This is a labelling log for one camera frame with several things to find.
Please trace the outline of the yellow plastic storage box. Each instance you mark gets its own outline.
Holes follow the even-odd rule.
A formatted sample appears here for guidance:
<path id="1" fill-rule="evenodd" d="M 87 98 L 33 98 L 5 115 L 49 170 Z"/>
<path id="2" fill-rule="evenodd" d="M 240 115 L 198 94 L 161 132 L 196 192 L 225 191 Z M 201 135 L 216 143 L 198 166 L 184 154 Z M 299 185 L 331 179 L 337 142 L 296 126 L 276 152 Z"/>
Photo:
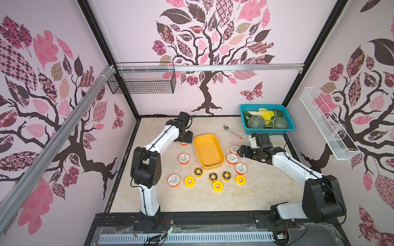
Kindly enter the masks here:
<path id="1" fill-rule="evenodd" d="M 194 146 L 201 167 L 205 170 L 216 169 L 222 166 L 225 155 L 214 134 L 204 134 L 194 139 Z"/>

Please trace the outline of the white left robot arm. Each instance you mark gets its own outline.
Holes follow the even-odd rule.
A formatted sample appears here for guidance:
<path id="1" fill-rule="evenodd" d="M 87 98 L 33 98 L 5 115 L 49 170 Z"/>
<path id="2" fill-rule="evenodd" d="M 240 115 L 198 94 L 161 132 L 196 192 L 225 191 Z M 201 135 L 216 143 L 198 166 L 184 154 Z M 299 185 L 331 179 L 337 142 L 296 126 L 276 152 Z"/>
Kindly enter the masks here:
<path id="1" fill-rule="evenodd" d="M 148 217 L 155 217 L 160 210 L 157 199 L 157 189 L 161 175 L 161 154 L 173 142 L 192 143 L 193 133 L 188 129 L 192 117 L 186 112 L 180 112 L 178 117 L 168 120 L 161 133 L 145 147 L 137 147 L 133 152 L 130 176 L 139 188 L 142 208 L 141 212 Z"/>

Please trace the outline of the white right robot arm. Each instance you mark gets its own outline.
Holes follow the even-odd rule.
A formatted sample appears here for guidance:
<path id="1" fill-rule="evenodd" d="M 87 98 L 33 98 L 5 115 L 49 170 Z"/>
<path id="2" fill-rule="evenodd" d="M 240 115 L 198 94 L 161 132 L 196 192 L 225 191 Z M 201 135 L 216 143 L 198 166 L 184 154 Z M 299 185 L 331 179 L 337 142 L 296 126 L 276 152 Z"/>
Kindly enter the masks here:
<path id="1" fill-rule="evenodd" d="M 270 208 L 269 220 L 308 220 L 313 223 L 347 218 L 347 209 L 339 181 L 332 175 L 322 175 L 288 155 L 285 149 L 274 147 L 268 134 L 252 134 L 250 145 L 241 145 L 239 157 L 272 165 L 290 176 L 303 189 L 300 202 L 281 203 Z"/>

